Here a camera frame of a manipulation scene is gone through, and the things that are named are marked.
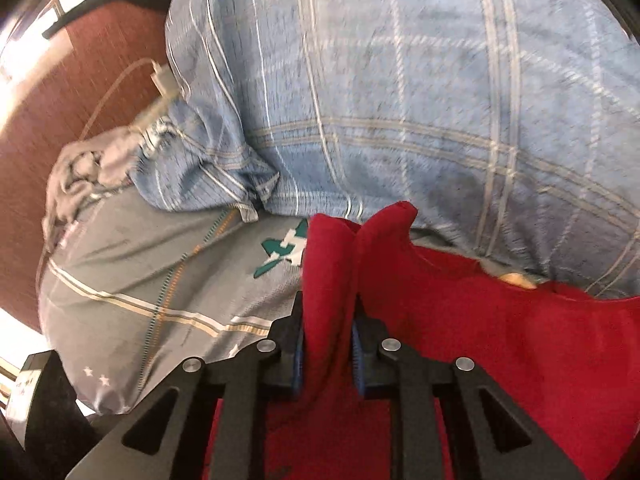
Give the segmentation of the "red knit sweater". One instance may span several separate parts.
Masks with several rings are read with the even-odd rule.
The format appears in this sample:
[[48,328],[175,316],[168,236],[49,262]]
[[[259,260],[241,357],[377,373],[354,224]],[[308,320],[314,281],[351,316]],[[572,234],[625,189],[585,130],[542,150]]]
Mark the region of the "red knit sweater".
[[637,478],[638,299],[500,280],[412,237],[415,215],[398,203],[360,225],[304,219],[302,386],[265,405],[262,479],[393,479],[392,404],[352,374],[356,304],[424,358],[483,367],[579,479]]

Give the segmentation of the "grey patterned bed sheet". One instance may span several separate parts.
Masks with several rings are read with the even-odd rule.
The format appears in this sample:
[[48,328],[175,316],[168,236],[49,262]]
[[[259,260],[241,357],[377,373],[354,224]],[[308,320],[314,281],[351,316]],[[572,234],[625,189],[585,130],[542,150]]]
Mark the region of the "grey patterned bed sheet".
[[308,223],[166,212],[135,190],[87,207],[43,270],[39,317],[79,400],[133,408],[183,360],[232,358],[287,316]]

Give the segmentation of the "grey crumpled garment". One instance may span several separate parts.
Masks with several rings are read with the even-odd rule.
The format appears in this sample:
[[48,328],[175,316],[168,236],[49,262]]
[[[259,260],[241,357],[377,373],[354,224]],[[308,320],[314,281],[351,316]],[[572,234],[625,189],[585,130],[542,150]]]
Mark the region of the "grey crumpled garment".
[[44,247],[52,252],[78,212],[103,195],[131,184],[141,134],[119,127],[62,148],[47,183],[42,219]]

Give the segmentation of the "beige power strip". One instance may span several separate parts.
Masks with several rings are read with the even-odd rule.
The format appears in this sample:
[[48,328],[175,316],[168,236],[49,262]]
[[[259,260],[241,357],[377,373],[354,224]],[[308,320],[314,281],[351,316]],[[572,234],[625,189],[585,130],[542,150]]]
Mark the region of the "beige power strip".
[[149,106],[145,107],[140,114],[131,122],[129,128],[134,131],[143,132],[150,125],[153,125],[158,118],[163,117],[168,110],[169,104],[174,100],[173,96],[160,96]]

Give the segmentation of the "blue plaid pillow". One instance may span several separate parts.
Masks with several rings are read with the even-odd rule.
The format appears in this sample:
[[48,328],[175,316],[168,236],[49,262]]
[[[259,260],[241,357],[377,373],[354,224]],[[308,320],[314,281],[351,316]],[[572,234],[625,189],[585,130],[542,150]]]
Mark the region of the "blue plaid pillow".
[[363,222],[639,291],[639,45],[602,0],[172,0],[178,96],[132,178],[169,211]]

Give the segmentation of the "red-brown headboard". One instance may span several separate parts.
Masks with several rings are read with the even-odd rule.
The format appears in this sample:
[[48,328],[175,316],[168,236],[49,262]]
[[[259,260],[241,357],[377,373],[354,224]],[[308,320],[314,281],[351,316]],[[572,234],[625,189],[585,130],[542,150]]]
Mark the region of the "red-brown headboard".
[[156,97],[165,63],[164,14],[117,1],[46,43],[35,82],[1,129],[1,307],[33,330],[46,184],[62,147],[83,128],[123,126]]

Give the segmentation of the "white phone charger plug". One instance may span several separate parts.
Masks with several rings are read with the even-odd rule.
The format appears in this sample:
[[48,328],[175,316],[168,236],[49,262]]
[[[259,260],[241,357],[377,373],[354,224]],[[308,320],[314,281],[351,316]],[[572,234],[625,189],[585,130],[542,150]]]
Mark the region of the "white phone charger plug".
[[180,93],[180,86],[168,64],[154,63],[151,79],[163,98],[172,99]]

